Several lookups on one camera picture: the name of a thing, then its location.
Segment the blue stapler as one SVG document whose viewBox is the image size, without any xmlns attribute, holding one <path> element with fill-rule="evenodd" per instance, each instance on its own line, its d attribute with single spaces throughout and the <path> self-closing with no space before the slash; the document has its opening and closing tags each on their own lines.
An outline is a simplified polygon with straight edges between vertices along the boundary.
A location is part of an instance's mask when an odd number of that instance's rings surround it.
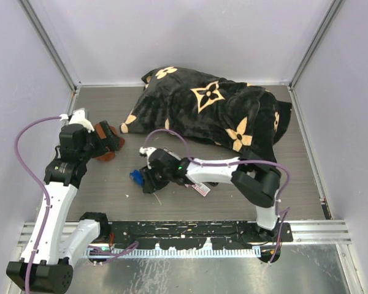
<svg viewBox="0 0 368 294">
<path fill-rule="evenodd" d="M 140 170 L 133 170 L 129 173 L 129 177 L 131 180 L 133 180 L 136 184 L 138 184 L 140 187 L 144 185 L 144 177 Z"/>
</svg>

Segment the red white staples box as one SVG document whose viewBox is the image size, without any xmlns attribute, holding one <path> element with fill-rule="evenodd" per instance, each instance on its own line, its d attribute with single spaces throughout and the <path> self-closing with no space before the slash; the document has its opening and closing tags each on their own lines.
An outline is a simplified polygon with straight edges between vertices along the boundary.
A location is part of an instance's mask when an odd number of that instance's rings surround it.
<svg viewBox="0 0 368 294">
<path fill-rule="evenodd" d="M 193 184 L 192 188 L 195 189 L 199 194 L 201 194 L 203 197 L 205 197 L 209 192 L 210 192 L 210 188 L 207 187 L 205 184 L 203 183 L 197 183 L 197 184 Z"/>
</svg>

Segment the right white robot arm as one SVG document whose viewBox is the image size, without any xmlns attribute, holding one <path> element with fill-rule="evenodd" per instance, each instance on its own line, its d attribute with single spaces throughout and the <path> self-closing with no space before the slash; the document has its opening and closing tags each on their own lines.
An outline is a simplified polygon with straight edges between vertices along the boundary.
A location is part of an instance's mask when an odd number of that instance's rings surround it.
<svg viewBox="0 0 368 294">
<path fill-rule="evenodd" d="M 152 194 L 169 183 L 232 184 L 256 208 L 257 234 L 263 241 L 278 235 L 276 198 L 281 173 L 275 162 L 261 160 L 253 153 L 227 160 L 201 160 L 178 157 L 166 148 L 141 147 L 139 153 L 147 164 L 140 169 L 142 189 Z"/>
</svg>

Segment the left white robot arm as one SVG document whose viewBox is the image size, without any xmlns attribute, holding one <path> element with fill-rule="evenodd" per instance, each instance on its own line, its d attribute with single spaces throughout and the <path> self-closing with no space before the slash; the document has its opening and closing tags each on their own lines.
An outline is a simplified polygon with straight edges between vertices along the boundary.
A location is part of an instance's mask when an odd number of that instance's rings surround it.
<svg viewBox="0 0 368 294">
<path fill-rule="evenodd" d="M 27 246 L 18 261 L 9 262 L 6 274 L 25 293 L 66 293 L 74 267 L 92 242 L 110 238 L 104 213 L 85 212 L 67 240 L 61 235 L 67 214 L 91 159 L 112 160 L 124 145 L 116 129 L 101 121 L 90 129 L 84 123 L 61 128 L 55 157 L 47 165 L 42 203 Z"/>
</svg>

